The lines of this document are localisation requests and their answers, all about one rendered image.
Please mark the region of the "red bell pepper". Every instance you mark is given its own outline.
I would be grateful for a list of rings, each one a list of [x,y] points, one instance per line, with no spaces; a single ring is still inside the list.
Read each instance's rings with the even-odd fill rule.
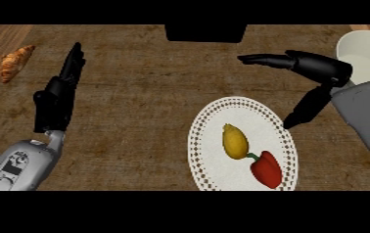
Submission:
[[[247,157],[254,160],[250,164],[254,179],[265,187],[274,189],[281,183],[281,169],[271,152],[262,151],[259,155],[247,153]]]

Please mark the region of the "white round lace placemat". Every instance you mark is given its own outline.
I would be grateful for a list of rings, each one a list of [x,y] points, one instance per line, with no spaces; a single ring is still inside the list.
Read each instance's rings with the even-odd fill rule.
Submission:
[[[272,110],[246,97],[223,97],[200,110],[187,135],[187,162],[195,186],[203,191],[269,191],[250,172],[253,158],[231,159],[222,147],[222,127],[235,126],[246,135],[248,151],[269,151],[281,169],[274,191],[293,191],[297,153],[288,131]]]

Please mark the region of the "black box appliance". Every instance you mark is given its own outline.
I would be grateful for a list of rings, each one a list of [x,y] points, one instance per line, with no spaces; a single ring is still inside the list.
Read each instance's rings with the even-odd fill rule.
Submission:
[[[166,24],[169,41],[238,43],[243,39],[244,24]]]

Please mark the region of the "yellow lemon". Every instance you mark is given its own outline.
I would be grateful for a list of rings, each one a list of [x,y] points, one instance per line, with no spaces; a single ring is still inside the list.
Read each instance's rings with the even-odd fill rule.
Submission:
[[[248,141],[246,135],[229,123],[222,127],[222,147],[231,159],[238,160],[247,156]]]

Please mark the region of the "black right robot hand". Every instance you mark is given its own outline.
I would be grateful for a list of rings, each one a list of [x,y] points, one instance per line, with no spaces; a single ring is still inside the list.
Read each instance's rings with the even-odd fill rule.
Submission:
[[[282,55],[241,55],[237,59],[244,65],[287,69],[319,83],[302,97],[282,121],[282,128],[288,129],[309,122],[331,100],[333,88],[346,84],[352,75],[352,65],[327,56],[296,50],[285,50]]]

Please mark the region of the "white bowl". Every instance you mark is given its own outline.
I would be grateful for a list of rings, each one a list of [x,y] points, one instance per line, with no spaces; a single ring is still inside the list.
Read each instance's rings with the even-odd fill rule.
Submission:
[[[355,30],[338,39],[335,58],[352,65],[350,82],[358,85],[370,81],[370,30]]]

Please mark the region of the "golden brown croissant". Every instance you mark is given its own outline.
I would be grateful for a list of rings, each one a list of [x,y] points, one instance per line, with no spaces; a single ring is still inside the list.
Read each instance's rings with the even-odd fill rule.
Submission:
[[[2,83],[7,83],[23,69],[35,47],[35,45],[27,45],[1,58],[0,76]]]

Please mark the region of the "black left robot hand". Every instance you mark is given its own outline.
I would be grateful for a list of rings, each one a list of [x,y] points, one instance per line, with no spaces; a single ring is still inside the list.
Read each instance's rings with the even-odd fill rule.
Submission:
[[[36,106],[33,133],[64,131],[73,110],[75,90],[85,65],[80,43],[76,42],[64,58],[60,74],[33,94]]]

